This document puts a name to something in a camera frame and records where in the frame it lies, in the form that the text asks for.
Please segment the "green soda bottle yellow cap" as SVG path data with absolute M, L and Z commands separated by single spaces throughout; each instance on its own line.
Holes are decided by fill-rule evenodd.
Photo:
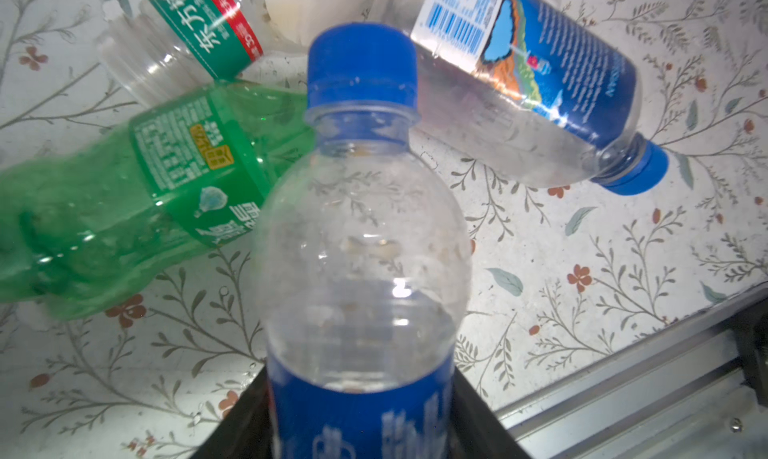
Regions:
M 1 299 L 61 320 L 112 308 L 163 269 L 253 230 L 314 145 L 304 93 L 219 82 L 79 151 L 1 174 Z

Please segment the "pepsi bottle blue cap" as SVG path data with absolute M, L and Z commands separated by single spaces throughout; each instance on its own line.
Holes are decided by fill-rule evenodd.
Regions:
M 411 149 L 412 41 L 353 23 L 308 56 L 313 150 L 270 192 L 254 254 L 277 458 L 443 458 L 471 246 Z

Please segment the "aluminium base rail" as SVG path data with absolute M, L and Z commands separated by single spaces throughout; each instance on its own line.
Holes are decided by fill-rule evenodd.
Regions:
M 497 413 L 533 458 L 764 458 L 759 284 Z

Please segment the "clear bottle blue orange label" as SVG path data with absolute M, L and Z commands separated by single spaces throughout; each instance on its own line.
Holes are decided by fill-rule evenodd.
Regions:
M 371 18 L 415 45 L 427 135 L 531 187 L 632 196 L 664 178 L 635 65 L 545 0 L 374 0 Z

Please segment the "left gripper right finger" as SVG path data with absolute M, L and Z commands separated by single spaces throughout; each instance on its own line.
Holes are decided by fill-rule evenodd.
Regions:
M 447 457 L 531 458 L 458 369 L 453 376 Z

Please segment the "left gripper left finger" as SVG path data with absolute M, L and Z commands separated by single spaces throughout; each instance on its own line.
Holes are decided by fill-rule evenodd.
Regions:
M 263 368 L 191 459 L 273 457 L 267 368 Z

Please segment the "clear bottle sunflower label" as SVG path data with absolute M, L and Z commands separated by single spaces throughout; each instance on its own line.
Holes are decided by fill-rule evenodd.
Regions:
M 372 17 L 374 0 L 143 0 L 96 40 L 101 64 L 154 107 L 265 55 L 298 56 L 323 31 Z

